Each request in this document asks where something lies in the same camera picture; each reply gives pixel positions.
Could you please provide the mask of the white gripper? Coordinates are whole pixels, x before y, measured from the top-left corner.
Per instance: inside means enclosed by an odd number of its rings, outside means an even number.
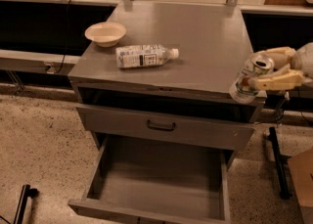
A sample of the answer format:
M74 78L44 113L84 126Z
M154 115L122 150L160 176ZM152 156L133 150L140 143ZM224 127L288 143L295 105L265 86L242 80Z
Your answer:
M291 90L304 83L313 87L313 42L296 51L291 47L278 47L259 51L274 62L274 71L248 80L248 85L259 91Z

